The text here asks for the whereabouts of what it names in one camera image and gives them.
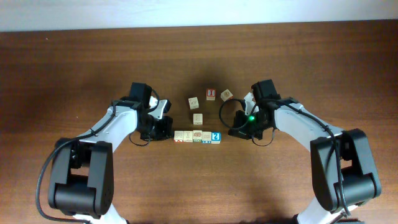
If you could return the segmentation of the red letter A block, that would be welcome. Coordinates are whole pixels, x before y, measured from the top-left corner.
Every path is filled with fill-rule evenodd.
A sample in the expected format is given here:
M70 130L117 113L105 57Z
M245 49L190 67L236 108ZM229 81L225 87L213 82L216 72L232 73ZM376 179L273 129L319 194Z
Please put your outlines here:
M174 131L174 142L183 142L184 131Z

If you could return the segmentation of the blue number 2 block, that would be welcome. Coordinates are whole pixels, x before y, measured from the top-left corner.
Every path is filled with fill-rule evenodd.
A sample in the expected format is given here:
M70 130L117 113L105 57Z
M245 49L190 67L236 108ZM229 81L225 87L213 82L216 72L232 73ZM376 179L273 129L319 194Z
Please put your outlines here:
M212 132L211 133L211 143L212 144L220 144L221 143L221 133L220 132Z

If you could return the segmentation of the green letter B block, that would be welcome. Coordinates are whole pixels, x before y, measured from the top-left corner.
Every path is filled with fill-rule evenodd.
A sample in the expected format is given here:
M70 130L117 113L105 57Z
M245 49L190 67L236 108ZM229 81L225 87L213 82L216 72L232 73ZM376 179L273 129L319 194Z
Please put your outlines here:
M202 136L202 130L193 130L193 142L202 142Z

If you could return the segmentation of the blue letter H block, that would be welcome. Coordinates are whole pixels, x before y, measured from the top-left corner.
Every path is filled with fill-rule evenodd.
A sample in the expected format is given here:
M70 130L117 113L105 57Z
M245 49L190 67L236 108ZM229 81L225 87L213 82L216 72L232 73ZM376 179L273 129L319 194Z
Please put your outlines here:
M212 132L203 131L201 136L201 143L202 144L211 144L211 135Z

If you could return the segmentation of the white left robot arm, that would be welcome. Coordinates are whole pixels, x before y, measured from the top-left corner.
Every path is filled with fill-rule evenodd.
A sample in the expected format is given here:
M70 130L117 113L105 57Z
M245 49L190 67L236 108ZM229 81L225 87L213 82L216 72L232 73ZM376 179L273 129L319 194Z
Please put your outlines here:
M75 138L61 138L41 173L52 168L48 188L50 208L63 222L127 223L113 205L113 154L135 132L145 145L172 138L169 100L161 100L145 83L133 83L128 96L110 103L106 114Z

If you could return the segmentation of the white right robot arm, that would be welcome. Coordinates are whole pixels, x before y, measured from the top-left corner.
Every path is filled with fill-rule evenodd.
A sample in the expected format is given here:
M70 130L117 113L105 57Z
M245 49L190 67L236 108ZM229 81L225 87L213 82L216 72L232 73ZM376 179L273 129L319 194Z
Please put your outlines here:
M328 124L296 99L282 98L272 80L253 84L239 103L230 136L255 141L267 129L279 130L310 152L315 197L292 223L338 223L380 196L381 181L364 131Z

